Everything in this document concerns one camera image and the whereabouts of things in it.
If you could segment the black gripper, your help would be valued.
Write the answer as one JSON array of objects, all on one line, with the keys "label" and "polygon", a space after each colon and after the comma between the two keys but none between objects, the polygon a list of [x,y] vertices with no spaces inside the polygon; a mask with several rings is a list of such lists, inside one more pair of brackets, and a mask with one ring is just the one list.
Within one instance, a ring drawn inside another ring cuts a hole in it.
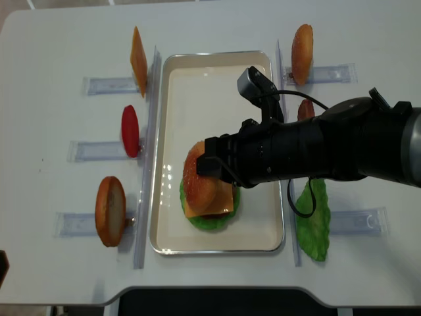
[{"label": "black gripper", "polygon": [[236,134],[207,138],[205,153],[197,158],[197,174],[243,188],[281,180],[272,161],[272,138],[281,126],[275,119],[247,119]]}]

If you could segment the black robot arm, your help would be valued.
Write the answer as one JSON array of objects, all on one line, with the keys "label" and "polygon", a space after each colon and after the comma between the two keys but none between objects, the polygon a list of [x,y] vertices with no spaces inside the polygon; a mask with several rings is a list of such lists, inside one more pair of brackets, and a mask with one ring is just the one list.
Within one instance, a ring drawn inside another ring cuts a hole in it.
[{"label": "black robot arm", "polygon": [[197,173],[244,188],[303,177],[367,176],[419,186],[420,110],[407,101],[383,110],[360,97],[299,122],[246,120],[236,134],[205,140]]}]

